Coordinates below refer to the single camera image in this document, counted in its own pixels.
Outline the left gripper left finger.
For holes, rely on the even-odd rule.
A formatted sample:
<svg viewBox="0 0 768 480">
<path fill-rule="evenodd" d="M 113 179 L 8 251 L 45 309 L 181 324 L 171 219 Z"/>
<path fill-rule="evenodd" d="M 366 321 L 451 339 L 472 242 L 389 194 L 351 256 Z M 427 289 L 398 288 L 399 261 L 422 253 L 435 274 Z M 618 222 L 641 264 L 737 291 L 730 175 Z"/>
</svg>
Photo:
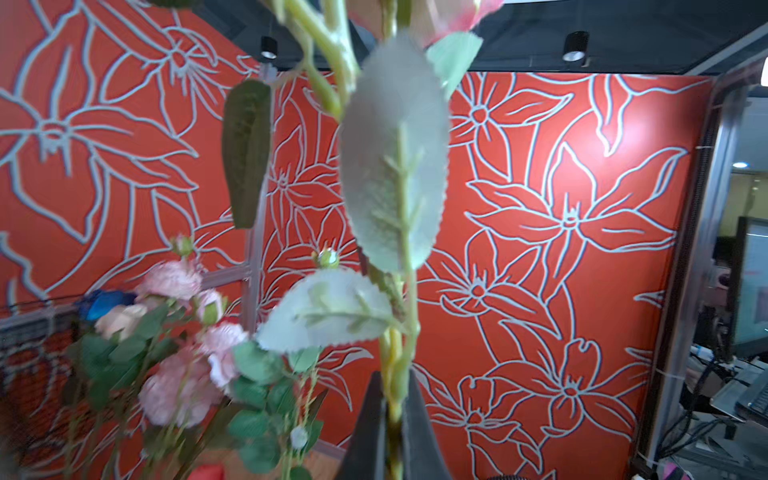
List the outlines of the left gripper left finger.
<svg viewBox="0 0 768 480">
<path fill-rule="evenodd" d="M 387 403 L 382 377 L 373 372 L 349 446 L 335 480 L 384 480 L 387 453 Z"/>
</svg>

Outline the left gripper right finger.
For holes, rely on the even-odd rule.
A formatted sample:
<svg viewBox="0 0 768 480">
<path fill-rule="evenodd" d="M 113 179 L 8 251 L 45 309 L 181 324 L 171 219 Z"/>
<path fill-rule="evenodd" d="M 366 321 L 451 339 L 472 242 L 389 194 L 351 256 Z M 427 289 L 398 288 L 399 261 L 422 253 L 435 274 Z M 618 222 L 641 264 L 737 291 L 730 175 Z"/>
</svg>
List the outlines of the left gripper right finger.
<svg viewBox="0 0 768 480">
<path fill-rule="evenodd" d="M 408 387 L 402 425 L 404 478 L 451 480 L 415 374 L 409 375 Z"/>
</svg>

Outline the large pink peony stem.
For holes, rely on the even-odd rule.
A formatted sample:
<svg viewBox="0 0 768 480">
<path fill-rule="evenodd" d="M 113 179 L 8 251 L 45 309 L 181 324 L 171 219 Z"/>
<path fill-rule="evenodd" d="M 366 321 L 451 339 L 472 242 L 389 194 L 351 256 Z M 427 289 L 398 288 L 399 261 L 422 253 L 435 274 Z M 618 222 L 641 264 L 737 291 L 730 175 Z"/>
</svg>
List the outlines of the large pink peony stem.
<svg viewBox="0 0 768 480">
<path fill-rule="evenodd" d="M 184 333 L 89 332 L 68 349 L 71 404 L 86 401 L 102 423 L 137 408 L 143 433 L 143 478 L 162 466 L 174 479 L 209 479 L 199 464 L 207 450 L 233 450 L 253 474 L 309 479 L 305 458 L 324 424 L 316 390 L 317 359 L 263 350 L 234 323 Z"/>
</svg>

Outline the pink carnation spray stem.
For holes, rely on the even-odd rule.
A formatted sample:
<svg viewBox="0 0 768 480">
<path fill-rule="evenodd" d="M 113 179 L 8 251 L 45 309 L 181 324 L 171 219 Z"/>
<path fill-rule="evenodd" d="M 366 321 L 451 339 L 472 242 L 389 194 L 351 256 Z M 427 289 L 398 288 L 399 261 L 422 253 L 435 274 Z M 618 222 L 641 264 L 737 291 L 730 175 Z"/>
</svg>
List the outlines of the pink carnation spray stem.
<svg viewBox="0 0 768 480">
<path fill-rule="evenodd" d="M 216 289 L 203 288 L 203 275 L 192 237 L 182 234 L 171 241 L 177 260 L 160 262 L 149 269 L 136 293 L 144 299 L 174 300 L 191 307 L 195 318 L 204 325 L 216 325 L 224 318 L 228 298 Z"/>
</svg>

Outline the cream peach rose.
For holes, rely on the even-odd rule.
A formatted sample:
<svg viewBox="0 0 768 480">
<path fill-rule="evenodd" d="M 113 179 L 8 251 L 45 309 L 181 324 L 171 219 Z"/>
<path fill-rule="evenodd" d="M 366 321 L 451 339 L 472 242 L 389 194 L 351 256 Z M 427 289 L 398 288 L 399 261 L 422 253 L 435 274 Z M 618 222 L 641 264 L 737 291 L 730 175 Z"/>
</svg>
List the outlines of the cream peach rose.
<svg viewBox="0 0 768 480">
<path fill-rule="evenodd" d="M 122 342 L 133 334 L 147 312 L 142 304 L 115 306 L 96 321 L 95 331 L 104 339 Z"/>
</svg>

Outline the blue rose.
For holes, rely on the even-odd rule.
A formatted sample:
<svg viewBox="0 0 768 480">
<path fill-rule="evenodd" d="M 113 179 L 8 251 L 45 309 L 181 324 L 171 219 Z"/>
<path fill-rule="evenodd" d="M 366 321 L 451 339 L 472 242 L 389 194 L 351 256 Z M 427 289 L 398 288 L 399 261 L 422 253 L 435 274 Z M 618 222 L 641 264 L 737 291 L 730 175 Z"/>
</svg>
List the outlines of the blue rose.
<svg viewBox="0 0 768 480">
<path fill-rule="evenodd" d="M 76 303 L 78 316 L 82 321 L 94 323 L 116 306 L 132 305 L 136 297 L 132 292 L 97 289 Z"/>
</svg>

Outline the pink peach rose stem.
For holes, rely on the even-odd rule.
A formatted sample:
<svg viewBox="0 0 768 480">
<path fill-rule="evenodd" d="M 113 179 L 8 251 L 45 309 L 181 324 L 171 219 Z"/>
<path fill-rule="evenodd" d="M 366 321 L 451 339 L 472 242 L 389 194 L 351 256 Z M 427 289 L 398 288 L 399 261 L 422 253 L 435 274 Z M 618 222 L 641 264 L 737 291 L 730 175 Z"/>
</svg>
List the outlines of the pink peach rose stem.
<svg viewBox="0 0 768 480">
<path fill-rule="evenodd" d="M 387 403 L 385 479 L 405 479 L 404 402 L 421 333 L 417 274 L 435 245 L 449 173 L 449 99 L 498 1 L 270 1 L 335 119 L 343 207 L 359 270 L 296 282 L 255 339 L 283 355 L 375 340 Z"/>
</svg>

